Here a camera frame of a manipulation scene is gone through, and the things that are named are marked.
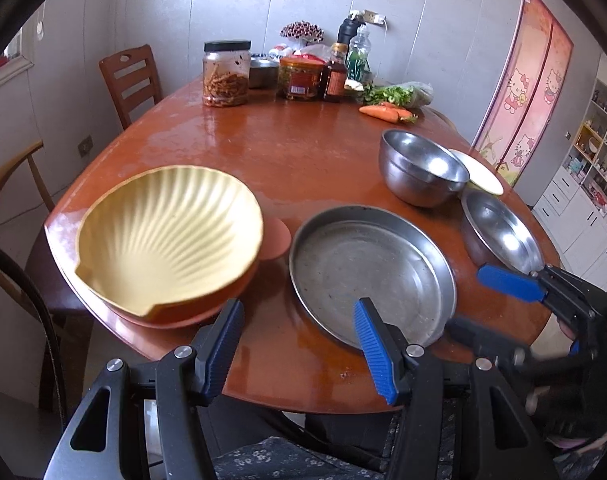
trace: soy sauce bottle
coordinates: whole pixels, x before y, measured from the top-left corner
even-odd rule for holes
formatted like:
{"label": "soy sauce bottle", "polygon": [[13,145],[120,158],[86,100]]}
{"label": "soy sauce bottle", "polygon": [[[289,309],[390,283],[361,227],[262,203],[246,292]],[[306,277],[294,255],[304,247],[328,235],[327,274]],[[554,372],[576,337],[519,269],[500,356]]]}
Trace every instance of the soy sauce bottle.
{"label": "soy sauce bottle", "polygon": [[332,54],[323,68],[319,83],[319,94],[324,101],[338,103],[343,97],[347,76],[346,53],[346,44],[334,43],[332,45]]}

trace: screw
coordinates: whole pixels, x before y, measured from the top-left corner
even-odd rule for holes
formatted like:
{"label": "screw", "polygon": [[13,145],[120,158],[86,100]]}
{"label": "screw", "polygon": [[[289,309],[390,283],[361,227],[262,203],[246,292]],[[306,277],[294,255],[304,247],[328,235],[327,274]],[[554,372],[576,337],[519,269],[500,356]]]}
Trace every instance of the screw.
{"label": "screw", "polygon": [[410,357],[421,357],[424,354],[424,349],[421,345],[408,345],[406,353]]}
{"label": "screw", "polygon": [[182,357],[188,357],[192,354],[192,347],[188,345],[181,345],[175,348],[175,357],[181,359]]}
{"label": "screw", "polygon": [[520,366],[525,361],[525,350],[523,348],[517,348],[513,355],[513,362],[515,366]]}
{"label": "screw", "polygon": [[116,372],[117,370],[120,370],[123,365],[124,365],[124,362],[121,359],[116,358],[116,359],[111,359],[110,361],[108,361],[106,368],[108,369],[109,372]]}
{"label": "screw", "polygon": [[492,368],[492,363],[490,362],[489,359],[486,359],[485,357],[479,357],[475,362],[474,365],[479,369],[482,370],[484,372],[487,372],[488,370],[490,370]]}

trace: chair backrest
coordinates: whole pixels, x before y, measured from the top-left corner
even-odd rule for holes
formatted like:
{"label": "chair backrest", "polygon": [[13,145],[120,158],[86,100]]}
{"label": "chair backrest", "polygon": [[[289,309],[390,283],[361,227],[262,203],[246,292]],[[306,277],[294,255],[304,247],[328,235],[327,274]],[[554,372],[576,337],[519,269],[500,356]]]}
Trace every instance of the chair backrest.
{"label": "chair backrest", "polygon": [[[142,67],[133,67],[142,62]],[[162,86],[159,83],[157,65],[154,63],[150,45],[129,48],[104,57],[100,61],[100,70],[124,129],[132,124],[130,112],[134,108],[150,98],[154,100],[155,104],[162,100]],[[141,86],[141,83],[146,80],[148,83]],[[141,88],[124,97],[124,93],[136,85]]]}
{"label": "chair backrest", "polygon": [[459,130],[457,130],[455,123],[453,123],[453,121],[448,119],[448,117],[445,114],[441,113],[438,110],[435,110],[434,108],[431,108],[431,107],[428,107],[428,108],[430,111],[432,111],[432,113],[434,113],[437,117],[439,117],[445,124],[450,126],[455,132],[459,133]]}
{"label": "chair backrest", "polygon": [[[19,155],[13,157],[2,167],[0,167],[0,193],[2,192],[4,185],[6,184],[6,182],[8,182],[8,179],[13,174],[13,172],[25,160],[27,160],[28,165],[30,167],[30,173],[32,173],[33,180],[35,181],[35,184],[37,185],[37,190],[39,191],[39,195],[41,196],[41,199],[44,201],[44,204],[46,204],[46,207],[48,208],[48,210],[52,211],[55,208],[55,203],[53,202],[52,197],[49,195],[48,189],[46,188],[46,184],[44,184],[44,181],[43,181],[41,175],[39,174],[39,170],[37,169],[37,165],[35,164],[35,161],[32,158],[33,153],[35,153],[36,151],[40,150],[43,147],[44,147],[44,143],[40,140],[39,142],[36,142],[32,146],[30,146],[24,152],[21,152]],[[12,282],[8,278],[6,278],[6,276],[2,272],[0,272],[0,286],[17,303],[19,303],[21,306],[24,306],[25,302],[23,301],[21,291],[18,290],[12,284]],[[34,316],[33,311],[30,310],[28,312],[31,314],[31,316]]]}

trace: black jar lid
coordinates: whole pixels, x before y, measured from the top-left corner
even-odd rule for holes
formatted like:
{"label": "black jar lid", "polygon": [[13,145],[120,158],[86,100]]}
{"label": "black jar lid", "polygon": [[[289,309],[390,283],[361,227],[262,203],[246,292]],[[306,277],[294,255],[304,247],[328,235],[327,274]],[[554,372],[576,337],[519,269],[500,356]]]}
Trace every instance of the black jar lid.
{"label": "black jar lid", "polygon": [[206,41],[205,52],[231,52],[233,50],[250,50],[250,41],[247,40],[223,40]]}

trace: green vegetable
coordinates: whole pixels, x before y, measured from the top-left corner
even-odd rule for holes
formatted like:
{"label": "green vegetable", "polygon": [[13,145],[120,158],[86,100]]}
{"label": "green vegetable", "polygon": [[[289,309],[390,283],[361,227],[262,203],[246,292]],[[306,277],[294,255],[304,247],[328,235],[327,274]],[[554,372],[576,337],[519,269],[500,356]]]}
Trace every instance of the green vegetable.
{"label": "green vegetable", "polygon": [[363,102],[367,105],[378,105],[388,101],[397,106],[405,106],[411,101],[413,93],[412,87],[366,85],[363,88]]}

